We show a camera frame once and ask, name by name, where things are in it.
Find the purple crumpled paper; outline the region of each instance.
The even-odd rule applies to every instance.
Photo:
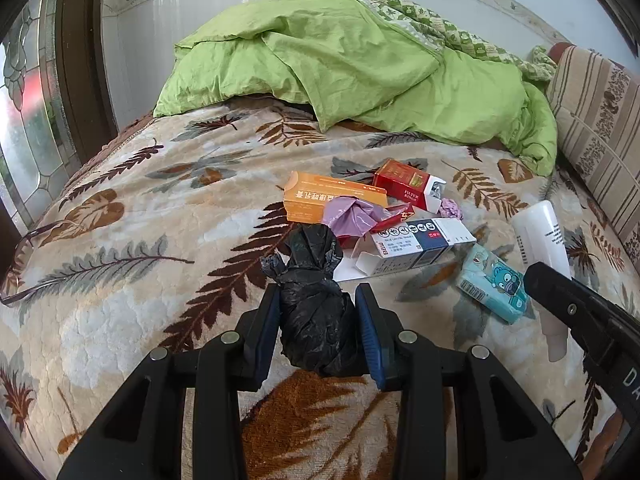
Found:
[[[450,198],[442,199],[438,213],[443,218],[457,218],[458,220],[462,220],[462,209]]]
[[[390,216],[393,213],[380,205],[354,196],[337,196],[324,205],[322,223],[337,237],[363,236]]]

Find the green duvet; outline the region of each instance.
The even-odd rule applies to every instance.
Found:
[[[353,118],[443,142],[498,137],[551,173],[556,122],[542,92],[555,65],[527,62],[404,0],[260,0],[231,7],[175,47],[155,117],[269,93],[309,103],[326,131]]]

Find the stained glass window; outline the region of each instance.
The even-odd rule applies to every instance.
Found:
[[[56,0],[29,0],[0,48],[0,199],[21,234],[80,168],[60,99]]]

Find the leaf pattern blanket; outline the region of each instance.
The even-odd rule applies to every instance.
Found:
[[[0,305],[0,412],[27,457],[55,478],[151,349],[198,348],[258,305],[267,283],[259,258],[285,251],[292,229],[282,204],[290,171],[370,182],[388,157],[446,179],[444,195],[461,205],[478,241],[519,270],[508,220],[549,198],[575,277],[638,315],[640,279],[567,169],[538,177],[505,151],[354,121],[322,134],[312,115],[273,98],[234,98],[153,120],[113,146],[40,225],[64,221],[18,249],[2,284],[9,300]],[[454,286],[458,267],[447,262],[369,281],[406,328],[436,345],[489,347],[592,478],[622,422],[584,373],[582,351],[570,340],[567,356],[550,364],[537,313],[530,308],[504,324]],[[357,284],[342,286],[353,293]],[[446,399],[448,471],[456,478]],[[252,479],[389,478],[399,396],[379,392],[369,377],[320,379],[292,368],[276,347],[262,389],[241,394],[240,404]],[[185,478],[190,421],[188,402]]]

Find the red cigarette box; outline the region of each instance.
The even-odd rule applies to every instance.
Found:
[[[437,213],[446,181],[390,158],[376,171],[373,185],[389,196],[420,209]]]

